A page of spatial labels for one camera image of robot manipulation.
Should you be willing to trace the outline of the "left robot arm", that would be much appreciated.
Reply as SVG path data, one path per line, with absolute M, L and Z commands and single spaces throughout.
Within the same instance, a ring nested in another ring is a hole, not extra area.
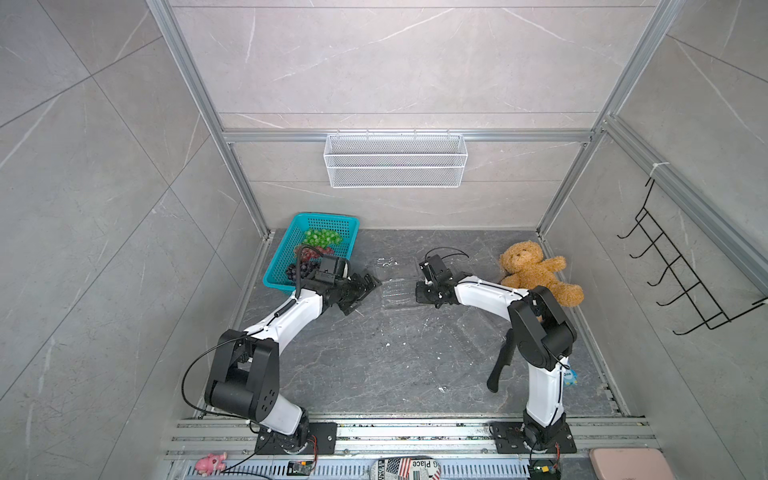
M 295 289 L 264 319 L 242 331 L 229 329 L 207 350 L 214 355 L 204 401 L 214 415 L 248 420 L 272 434 L 279 447 L 297 454 L 311 442 L 306 410 L 280 393 L 280 358 L 312 321 L 336 306 L 352 313 L 381 281 L 365 270 L 352 272 L 343 257 L 314 247 L 318 257 L 301 274 L 303 252 L 296 254 Z

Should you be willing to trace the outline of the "clear plastic clamshell container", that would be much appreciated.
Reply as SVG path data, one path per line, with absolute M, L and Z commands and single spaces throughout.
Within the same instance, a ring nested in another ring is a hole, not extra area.
M 381 306 L 384 310 L 400 311 L 422 307 L 416 301 L 416 284 L 423 279 L 414 257 L 379 257 L 376 259 L 375 275 L 381 281 L 378 288 Z

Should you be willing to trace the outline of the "teal plastic basket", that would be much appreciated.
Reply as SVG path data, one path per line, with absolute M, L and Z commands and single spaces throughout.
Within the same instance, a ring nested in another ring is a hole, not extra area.
M 307 245 L 301 251 L 302 277 L 309 273 L 311 266 L 319 263 L 318 251 L 349 259 L 359 227 L 360 221 L 350 216 L 323 213 L 296 215 L 264 274 L 264 285 L 288 293 L 294 290 L 299 267 L 297 254 L 302 245 Z

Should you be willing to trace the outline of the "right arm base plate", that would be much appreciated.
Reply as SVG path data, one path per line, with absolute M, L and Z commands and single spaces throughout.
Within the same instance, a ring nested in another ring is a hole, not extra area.
M 573 434 L 564 417 L 552 426 L 535 421 L 491 422 L 489 433 L 499 454 L 577 452 Z

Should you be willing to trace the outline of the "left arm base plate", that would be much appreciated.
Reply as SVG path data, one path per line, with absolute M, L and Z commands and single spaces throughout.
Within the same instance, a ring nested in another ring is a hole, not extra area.
M 278 454 L 319 454 L 335 452 L 338 424 L 333 422 L 310 422 L 301 424 L 291 435 L 263 430 L 258 435 L 255 453 L 257 455 Z

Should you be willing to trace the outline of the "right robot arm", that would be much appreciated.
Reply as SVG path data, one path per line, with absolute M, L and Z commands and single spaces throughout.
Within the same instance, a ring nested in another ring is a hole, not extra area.
M 567 427 L 563 389 L 577 332 L 552 292 L 543 286 L 512 288 L 455 274 L 432 253 L 419 268 L 424 279 L 416 283 L 418 303 L 475 307 L 508 321 L 486 388 L 499 390 L 502 371 L 518 352 L 528 363 L 528 400 L 516 435 L 533 452 L 560 447 Z

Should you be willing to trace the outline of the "red grape bunch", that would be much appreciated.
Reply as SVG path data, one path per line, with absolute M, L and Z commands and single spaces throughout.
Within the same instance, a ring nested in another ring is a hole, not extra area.
M 323 256 L 323 253 L 317 250 L 315 247 L 307 246 L 298 246 L 296 248 L 296 254 L 298 255 L 299 261 L 302 264 L 310 263 L 311 261 Z

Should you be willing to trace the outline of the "dark purple grape bunch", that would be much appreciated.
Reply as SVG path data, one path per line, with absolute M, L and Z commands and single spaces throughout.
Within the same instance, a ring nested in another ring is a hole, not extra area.
M 310 264 L 302 263 L 297 265 L 291 263 L 285 270 L 286 277 L 290 283 L 295 283 L 297 278 L 306 278 L 310 273 Z

